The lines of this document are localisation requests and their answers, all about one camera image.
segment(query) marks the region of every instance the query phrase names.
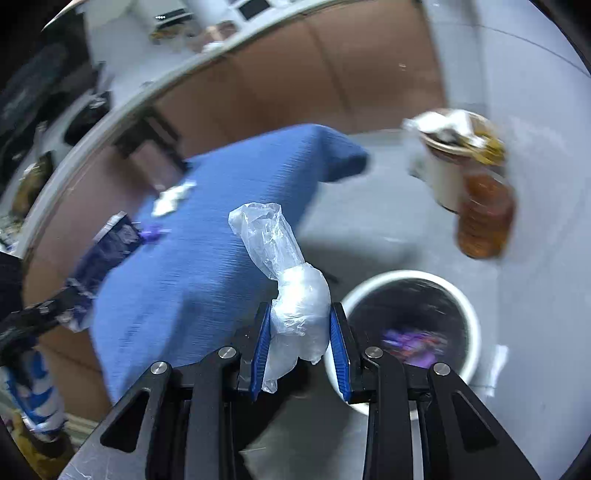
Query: black object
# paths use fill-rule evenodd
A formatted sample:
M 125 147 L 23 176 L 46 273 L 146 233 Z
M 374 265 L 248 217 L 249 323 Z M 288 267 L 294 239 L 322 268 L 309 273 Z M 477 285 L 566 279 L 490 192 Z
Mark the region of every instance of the black object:
M 12 53 L 17 44 L 12 39 L 4 50 Z M 43 29 L 23 58 L 26 63 L 0 92 L 0 193 L 33 145 L 36 125 L 51 124 L 92 86 L 83 15 L 75 9 L 62 14 Z
M 72 147 L 84 137 L 111 110 L 111 92 L 107 91 L 92 99 L 74 117 L 64 134 L 64 141 Z
M 342 335 L 349 403 L 369 402 L 364 480 L 413 478 L 409 400 L 417 402 L 426 480 L 539 479 L 508 433 L 446 364 L 422 369 L 387 354 L 370 358 L 369 339 L 353 336 L 340 304 L 334 312 L 331 338 L 335 329 Z M 436 373 L 440 366 L 442 374 Z
M 69 452 L 68 458 L 72 458 L 74 455 L 72 441 L 64 430 L 48 435 L 52 437 L 50 442 L 36 437 L 24 424 L 19 427 L 18 431 L 22 438 L 31 444 L 36 451 L 47 458 L 59 458 L 67 451 Z
M 227 348 L 199 363 L 172 368 L 156 362 L 95 429 L 61 475 L 85 478 L 234 480 L 247 478 L 235 442 L 237 413 L 260 390 L 266 361 L 257 355 L 267 335 L 269 305 L 239 330 Z M 348 358 L 351 403 L 370 402 L 363 480 L 411 480 L 413 459 L 408 401 L 420 413 L 426 480 L 538 480 L 515 443 L 453 370 L 401 364 L 391 355 L 370 358 L 339 303 L 339 329 Z
M 58 316 L 78 300 L 78 289 L 68 287 L 42 303 L 13 312 L 0 322 L 0 367 L 9 368 L 21 385 L 31 386 L 21 366 L 22 353 L 30 350 L 36 339 L 59 325 Z
M 0 319 L 22 310 L 22 260 L 0 252 Z
M 7 480 L 40 480 L 0 419 L 0 470 Z
M 189 167 L 178 153 L 179 134 L 152 107 L 145 108 L 135 123 L 129 127 L 116 141 L 115 146 L 124 158 L 129 157 L 144 142 L 153 141 L 177 168 L 185 173 Z
M 271 6 L 267 0 L 250 0 L 241 7 L 238 7 L 238 10 L 245 20 L 250 20 L 252 17 L 257 16 L 270 7 Z
M 40 148 L 41 135 L 38 137 L 38 142 L 37 148 Z M 54 155 L 53 150 L 46 151 L 37 158 L 33 165 L 25 170 L 16 196 L 12 201 L 11 209 L 11 214 L 21 222 L 25 220 L 43 187 L 53 175 Z

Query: food container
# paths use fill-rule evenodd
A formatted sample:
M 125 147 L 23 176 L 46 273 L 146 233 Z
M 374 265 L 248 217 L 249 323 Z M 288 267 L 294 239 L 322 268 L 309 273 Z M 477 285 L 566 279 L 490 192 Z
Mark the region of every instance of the food container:
M 367 336 L 378 345 L 384 328 L 410 327 L 442 334 L 449 343 L 438 361 L 448 363 L 465 383 L 472 379 L 480 357 L 478 318 L 466 296 L 443 278 L 413 270 L 383 273 L 355 287 L 342 304 L 357 335 Z M 330 345 L 324 367 L 330 384 L 342 398 Z M 367 403 L 351 407 L 369 415 Z M 417 420 L 417 411 L 411 410 L 410 417 Z
M 445 115 L 448 110 L 438 113 Z M 475 132 L 493 133 L 492 123 L 477 113 L 469 112 Z M 437 203 L 452 212 L 457 212 L 462 192 L 462 166 L 472 161 L 473 152 L 466 147 L 440 142 L 431 135 L 419 132 L 421 141 L 429 151 L 423 178 L 433 191 Z
M 457 219 L 457 245 L 471 258 L 498 256 L 505 248 L 515 194 L 506 178 L 484 165 L 463 169 Z

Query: blue cloth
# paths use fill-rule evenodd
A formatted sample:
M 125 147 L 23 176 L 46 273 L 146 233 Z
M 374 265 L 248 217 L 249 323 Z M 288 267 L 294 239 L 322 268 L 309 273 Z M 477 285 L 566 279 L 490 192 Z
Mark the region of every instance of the blue cloth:
M 173 366 L 223 346 L 269 280 L 228 225 L 248 202 L 282 206 L 292 228 L 319 181 L 362 172 L 367 152 L 320 125 L 298 125 L 199 155 L 185 180 L 197 186 L 176 212 L 137 221 L 170 229 L 114 269 L 95 302 L 91 334 L 113 401 L 156 360 Z

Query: metal screw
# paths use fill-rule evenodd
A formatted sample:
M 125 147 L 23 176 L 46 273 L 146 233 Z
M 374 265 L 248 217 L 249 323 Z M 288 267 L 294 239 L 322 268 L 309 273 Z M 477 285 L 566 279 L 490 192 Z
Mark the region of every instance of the metal screw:
M 220 358 L 232 358 L 236 355 L 236 349 L 232 346 L 223 346 L 217 351 L 217 354 Z
M 378 346 L 369 346 L 365 349 L 365 355 L 370 358 L 380 358 L 383 354 L 384 352 Z
M 160 374 L 163 374 L 164 372 L 166 372 L 167 368 L 168 368 L 168 365 L 165 362 L 154 362 L 152 364 L 152 366 L 150 367 L 150 371 L 154 375 L 160 375 Z
M 433 370 L 435 371 L 435 373 L 437 375 L 441 375 L 442 377 L 445 377 L 446 375 L 449 375 L 449 372 L 452 371 L 452 369 L 449 368 L 449 365 L 443 364 L 441 362 L 439 362 L 438 364 L 433 365 Z

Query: blue gripper pad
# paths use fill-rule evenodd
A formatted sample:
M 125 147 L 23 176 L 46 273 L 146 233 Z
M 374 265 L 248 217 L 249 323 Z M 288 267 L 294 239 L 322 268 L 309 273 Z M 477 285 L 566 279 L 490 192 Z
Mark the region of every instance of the blue gripper pad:
M 251 363 L 251 398 L 255 401 L 262 388 L 262 379 L 265 375 L 269 346 L 271 345 L 271 305 L 267 306 L 265 318 L 261 323 L 258 342 Z
M 349 357 L 345 348 L 345 340 L 339 326 L 335 308 L 330 307 L 330 347 L 335 362 L 336 379 L 339 383 L 339 391 L 345 401 L 349 401 L 352 395 L 349 376 Z

